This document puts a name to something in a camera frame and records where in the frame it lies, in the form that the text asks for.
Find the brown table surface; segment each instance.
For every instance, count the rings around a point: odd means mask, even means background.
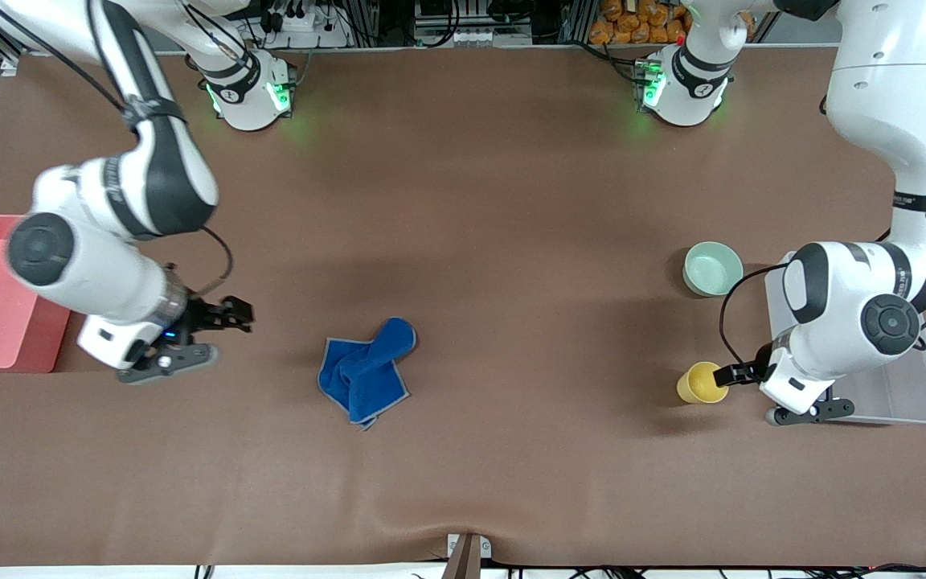
[[[239,133],[165,59],[256,331],[132,388],[74,316],[58,373],[0,375],[0,565],[426,560],[460,530],[511,564],[926,564],[926,426],[774,428],[753,388],[674,391],[728,362],[685,248],[767,264],[888,224],[890,171],[817,113],[834,51],[747,51],[692,129],[576,49],[315,61],[293,120]],[[0,213],[132,145],[80,78],[24,59],[0,81]],[[203,234],[144,250],[188,285],[223,265]],[[412,396],[360,433],[318,391],[324,338],[391,315],[420,336]],[[765,319],[753,283],[728,319],[745,355]]]

